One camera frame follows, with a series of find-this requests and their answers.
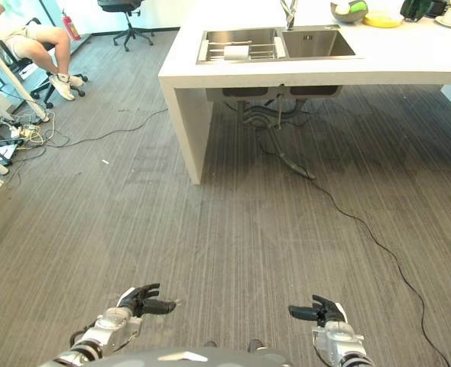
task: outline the white sneaker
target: white sneaker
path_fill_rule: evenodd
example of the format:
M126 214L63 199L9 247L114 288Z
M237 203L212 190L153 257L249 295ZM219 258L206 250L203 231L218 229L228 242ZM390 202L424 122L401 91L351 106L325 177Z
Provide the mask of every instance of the white sneaker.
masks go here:
M75 86L77 88L78 86L83 86L84 83L83 79L79 76L70 75L70 86Z
M50 84L56 88L56 91L65 99L72 101L74 99L71 93L69 76L64 74L55 74L49 76Z

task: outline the faucet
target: faucet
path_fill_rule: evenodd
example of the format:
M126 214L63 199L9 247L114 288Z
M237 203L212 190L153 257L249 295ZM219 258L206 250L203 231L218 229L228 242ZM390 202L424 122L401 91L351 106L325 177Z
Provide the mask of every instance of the faucet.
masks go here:
M280 3L287 16L287 30L291 31L294 29L295 12L297 11L298 0L292 0L290 7L288 7L286 0L280 0Z

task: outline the white kitchen island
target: white kitchen island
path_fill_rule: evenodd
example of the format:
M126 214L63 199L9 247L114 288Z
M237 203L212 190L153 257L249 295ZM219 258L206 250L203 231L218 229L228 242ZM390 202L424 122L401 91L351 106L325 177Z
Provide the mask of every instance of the white kitchen island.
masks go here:
M194 184L199 184L202 176L212 117L207 88L451 84L451 29L432 19L404 22L397 28L342 24L332 17L328 1L300 0L295 25L315 24L339 24L343 37L362 58L197 65L204 31L286 26L279 0L197 1L159 73Z

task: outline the chair base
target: chair base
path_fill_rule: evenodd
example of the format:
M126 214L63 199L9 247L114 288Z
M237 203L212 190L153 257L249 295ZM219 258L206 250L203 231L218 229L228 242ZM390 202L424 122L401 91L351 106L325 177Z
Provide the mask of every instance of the chair base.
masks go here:
M132 27L131 22L128 20L128 16L127 14L125 14L125 17L127 18L127 25L128 25L128 29L126 29L125 31L120 32L119 34L117 34L115 37L113 37L113 45L114 46L118 46L117 44L117 39L124 37L125 36L125 41L124 41L124 48L125 48L125 52L128 52L128 47L127 47L127 42L128 40L132 37L135 39L135 36L139 36L142 37L146 40L148 40L149 42L149 46L153 45L153 42L151 41L151 39L145 34L145 33L151 33L151 36L154 37L154 32L153 31L141 31L141 30L136 30Z
M52 102L48 102L49 98L52 96L52 93L54 93L54 90L56 90L49 81L50 75L52 75L52 74L47 72L47 78L45 79L45 81L43 81L42 84L40 84L37 88L33 89L30 92L30 95L33 99L39 99L41 97L40 92L47 89L47 92L45 93L45 97L44 97L44 104L45 104L46 109L52 109L54 107L54 104ZM73 74L73 75L78 76L81 79L83 79L83 82L88 81L88 77L85 75L82 75L82 74ZM80 97L85 96L85 92L83 90L79 89L78 87L71 86L70 88L72 90L76 90L78 92L78 96L80 96Z

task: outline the saucer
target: saucer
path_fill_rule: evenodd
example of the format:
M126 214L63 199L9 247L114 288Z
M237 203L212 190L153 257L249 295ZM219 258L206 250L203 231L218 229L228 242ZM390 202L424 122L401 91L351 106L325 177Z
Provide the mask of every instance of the saucer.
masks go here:
M434 18L434 20L437 21L438 23L440 23L441 25L444 25L445 27L450 27L451 28L451 24L450 23L446 23L443 20L443 16L442 15L437 16L436 18Z

